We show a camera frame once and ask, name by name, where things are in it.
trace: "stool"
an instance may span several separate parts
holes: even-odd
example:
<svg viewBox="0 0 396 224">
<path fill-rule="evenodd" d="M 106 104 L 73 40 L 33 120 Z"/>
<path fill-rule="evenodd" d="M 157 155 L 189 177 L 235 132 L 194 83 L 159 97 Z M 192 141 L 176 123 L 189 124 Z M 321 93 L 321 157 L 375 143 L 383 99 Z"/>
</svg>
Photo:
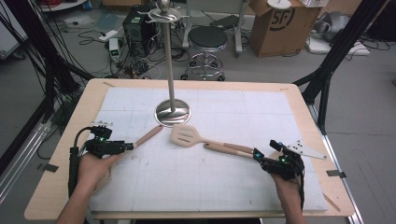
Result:
<svg viewBox="0 0 396 224">
<path fill-rule="evenodd" d="M 204 77 L 219 75 L 218 81 L 224 81 L 222 61 L 209 52 L 216 52 L 227 47 L 227 35 L 220 28 L 213 26 L 200 26 L 192 29 L 188 35 L 189 44 L 203 53 L 195 54 L 189 60 L 186 74 L 181 75 L 181 80 L 187 80 L 189 72 Z"/>
</svg>

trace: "floor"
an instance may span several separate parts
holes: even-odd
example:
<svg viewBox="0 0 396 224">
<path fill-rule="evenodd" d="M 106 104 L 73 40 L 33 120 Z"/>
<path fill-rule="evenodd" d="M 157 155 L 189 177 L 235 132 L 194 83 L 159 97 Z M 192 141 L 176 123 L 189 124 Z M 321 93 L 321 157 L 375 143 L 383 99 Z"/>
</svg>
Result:
<svg viewBox="0 0 396 224">
<path fill-rule="evenodd" d="M 103 32 L 118 30 L 125 18 L 125 12 L 122 11 L 105 8 L 84 11 L 79 7 L 57 13 L 56 17 L 57 20 L 64 20 L 81 15 L 88 15 L 97 21 L 92 28 Z M 252 18 L 246 19 L 244 27 L 249 29 Z M 95 73 L 98 77 L 109 75 L 109 67 L 106 66 L 108 52 L 104 44 L 93 42 L 81 46 L 78 43 L 82 40 L 78 34 L 84 31 L 75 29 L 63 33 L 66 46 L 86 70 L 91 73 L 99 71 Z M 235 58 L 232 46 L 233 42 L 218 54 L 224 62 L 226 81 L 291 83 L 315 71 L 325 57 L 303 49 L 293 57 L 257 58 L 247 46 L 243 54 Z M 326 119 L 327 134 L 365 223 L 390 224 L 396 219 L 396 181 L 391 167 L 396 158 L 396 87 L 391 83 L 396 78 L 395 59 L 395 47 L 389 50 L 372 49 L 369 56 L 354 56 L 351 61 L 344 60 L 332 78 Z M 174 62 L 173 66 L 174 79 L 179 79 L 184 74 L 186 63 Z M 149 75 L 153 78 L 161 75 L 159 79 L 166 79 L 165 64 L 159 63 L 157 67 L 158 70 L 151 70 Z M 43 91 L 29 60 L 8 58 L 0 61 L 0 102 L 3 105 L 0 110 L 1 155 L 42 97 Z M 56 131 L 39 149 L 41 157 L 50 157 L 59 139 L 60 133 Z M 47 162 L 36 154 L 33 156 L 0 204 L 0 223 L 51 223 L 28 221 L 23 217 L 42 176 L 38 166 Z M 307 220 L 308 223 L 347 223 L 344 218 Z M 265 220 L 265 223 L 284 222 L 283 218 Z"/>
</svg>

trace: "finger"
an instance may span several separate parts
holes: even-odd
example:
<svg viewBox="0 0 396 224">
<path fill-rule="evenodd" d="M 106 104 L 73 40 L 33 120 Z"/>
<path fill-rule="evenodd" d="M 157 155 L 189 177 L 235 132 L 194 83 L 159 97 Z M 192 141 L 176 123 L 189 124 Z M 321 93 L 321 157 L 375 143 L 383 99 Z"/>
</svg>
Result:
<svg viewBox="0 0 396 224">
<path fill-rule="evenodd" d="M 112 155 L 112 156 L 109 156 L 109 157 L 103 159 L 103 161 L 104 161 L 104 163 L 105 163 L 106 165 L 111 165 L 111 164 L 113 164 L 114 162 L 118 161 L 120 158 L 121 158 L 121 154 L 119 154 L 119 155 Z"/>
</svg>

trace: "round metal base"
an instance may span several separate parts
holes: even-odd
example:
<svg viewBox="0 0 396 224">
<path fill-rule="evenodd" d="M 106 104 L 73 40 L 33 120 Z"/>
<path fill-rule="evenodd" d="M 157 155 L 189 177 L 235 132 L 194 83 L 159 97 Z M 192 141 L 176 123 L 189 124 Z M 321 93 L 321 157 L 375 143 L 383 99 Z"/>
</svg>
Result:
<svg viewBox="0 0 396 224">
<path fill-rule="evenodd" d="M 175 111 L 172 112 L 170 100 L 160 103 L 155 110 L 155 119 L 165 127 L 184 124 L 191 117 L 191 109 L 184 101 L 175 99 Z"/>
</svg>

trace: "black equipment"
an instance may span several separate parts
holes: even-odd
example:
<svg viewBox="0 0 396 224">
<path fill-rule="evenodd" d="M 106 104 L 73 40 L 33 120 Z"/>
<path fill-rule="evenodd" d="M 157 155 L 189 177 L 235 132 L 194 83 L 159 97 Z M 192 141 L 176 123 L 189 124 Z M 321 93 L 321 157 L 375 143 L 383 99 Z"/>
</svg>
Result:
<svg viewBox="0 0 396 224">
<path fill-rule="evenodd" d="M 94 137 L 84 143 L 80 151 L 78 151 L 77 141 L 79 135 L 90 130 Z M 69 197 L 73 194 L 78 182 L 78 165 L 81 152 L 89 151 L 95 157 L 102 159 L 105 155 L 118 155 L 126 150 L 134 149 L 133 143 L 125 143 L 124 141 L 107 141 L 112 131 L 106 126 L 86 127 L 81 129 L 76 135 L 73 147 L 70 147 L 70 163 L 69 163 Z"/>
<path fill-rule="evenodd" d="M 282 152 L 283 155 L 279 156 L 279 160 L 272 160 L 265 158 L 257 148 L 253 150 L 253 159 L 260 163 L 262 169 L 270 175 L 278 175 L 284 180 L 296 179 L 299 185 L 299 193 L 301 198 L 301 208 L 304 206 L 304 162 L 301 156 L 290 149 L 288 149 L 281 142 L 271 140 L 270 147 Z"/>
<path fill-rule="evenodd" d="M 149 16 L 139 12 L 149 12 L 149 6 L 135 5 L 122 23 L 128 46 L 134 56 L 149 55 L 148 42 L 155 36 L 154 23 L 147 23 Z"/>
</svg>

